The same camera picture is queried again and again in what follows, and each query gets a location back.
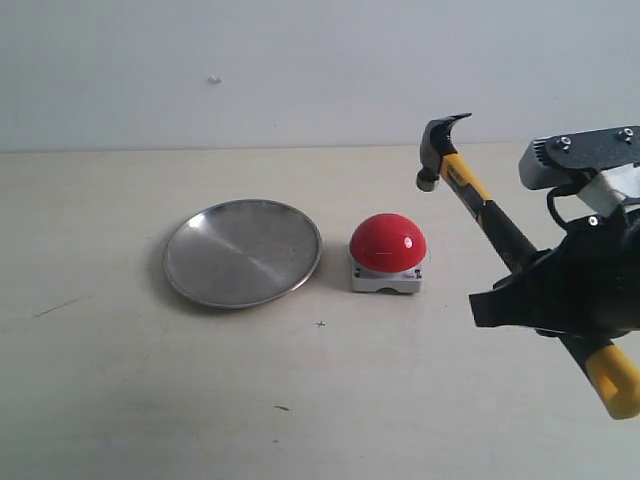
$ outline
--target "table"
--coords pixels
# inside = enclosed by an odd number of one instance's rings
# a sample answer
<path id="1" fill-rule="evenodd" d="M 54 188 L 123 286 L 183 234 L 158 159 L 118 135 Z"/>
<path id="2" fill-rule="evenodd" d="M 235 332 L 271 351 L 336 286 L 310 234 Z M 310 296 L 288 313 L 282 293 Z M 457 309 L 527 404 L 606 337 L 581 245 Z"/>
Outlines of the table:
<path id="1" fill-rule="evenodd" d="M 524 147 L 461 153 L 553 246 Z M 507 271 L 417 169 L 416 147 L 1 155 L 0 478 L 637 478 L 637 421 L 610 420 L 558 342 L 474 326 L 467 295 Z M 247 311 L 178 298 L 168 236 L 247 197 L 317 223 L 316 274 Z M 380 212 L 424 230 L 424 293 L 349 291 L 350 235 Z"/>

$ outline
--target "red button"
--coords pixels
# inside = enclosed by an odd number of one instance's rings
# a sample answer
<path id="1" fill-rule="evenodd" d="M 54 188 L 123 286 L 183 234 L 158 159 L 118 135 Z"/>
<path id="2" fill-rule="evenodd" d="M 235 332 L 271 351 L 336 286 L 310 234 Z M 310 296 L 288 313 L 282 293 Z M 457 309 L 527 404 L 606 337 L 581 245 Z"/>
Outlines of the red button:
<path id="1" fill-rule="evenodd" d="M 397 273 L 415 267 L 424 259 L 427 242 L 418 226 L 408 218 L 381 213 L 356 228 L 349 250 L 364 268 Z"/>

